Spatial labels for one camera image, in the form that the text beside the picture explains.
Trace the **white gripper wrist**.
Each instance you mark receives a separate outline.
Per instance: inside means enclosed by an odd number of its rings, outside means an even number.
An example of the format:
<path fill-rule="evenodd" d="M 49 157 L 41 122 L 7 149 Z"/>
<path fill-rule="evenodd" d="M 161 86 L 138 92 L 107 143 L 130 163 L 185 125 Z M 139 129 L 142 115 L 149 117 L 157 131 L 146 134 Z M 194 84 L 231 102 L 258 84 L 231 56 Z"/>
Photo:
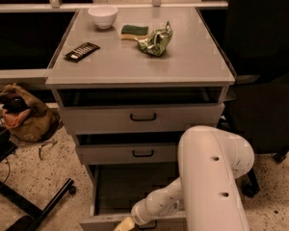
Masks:
<path fill-rule="evenodd" d="M 127 217 L 122 220 L 113 231 L 132 231 L 135 228 L 136 224 L 145 225 L 153 220 L 153 215 L 151 215 L 146 209 L 144 199 L 137 202 L 133 206 L 131 210 L 131 215 L 132 218 Z"/>

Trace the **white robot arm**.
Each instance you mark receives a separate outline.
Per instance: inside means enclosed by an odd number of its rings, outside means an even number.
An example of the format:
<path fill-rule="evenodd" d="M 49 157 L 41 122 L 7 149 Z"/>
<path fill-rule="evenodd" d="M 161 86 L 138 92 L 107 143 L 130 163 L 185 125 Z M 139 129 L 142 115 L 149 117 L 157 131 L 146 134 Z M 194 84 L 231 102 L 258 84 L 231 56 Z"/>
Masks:
<path fill-rule="evenodd" d="M 179 177 L 137 202 L 113 231 L 131 231 L 173 215 L 183 203 L 188 231 L 250 231 L 235 180 L 253 167 L 242 137 L 209 126 L 186 130 L 178 144 Z"/>

